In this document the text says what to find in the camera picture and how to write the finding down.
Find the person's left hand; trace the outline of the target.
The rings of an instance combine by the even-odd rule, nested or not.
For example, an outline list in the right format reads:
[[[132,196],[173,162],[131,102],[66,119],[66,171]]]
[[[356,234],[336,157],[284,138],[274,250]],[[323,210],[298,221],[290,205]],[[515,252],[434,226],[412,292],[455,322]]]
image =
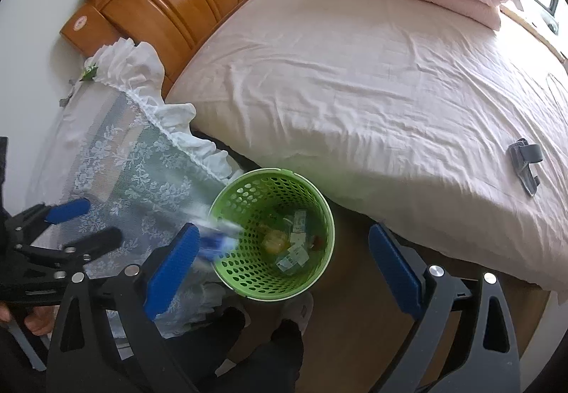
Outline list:
[[[13,320],[12,313],[8,306],[0,303],[0,320],[3,324],[9,324]],[[38,336],[48,335],[53,331],[56,321],[55,306],[36,306],[30,310],[24,318],[27,329]]]

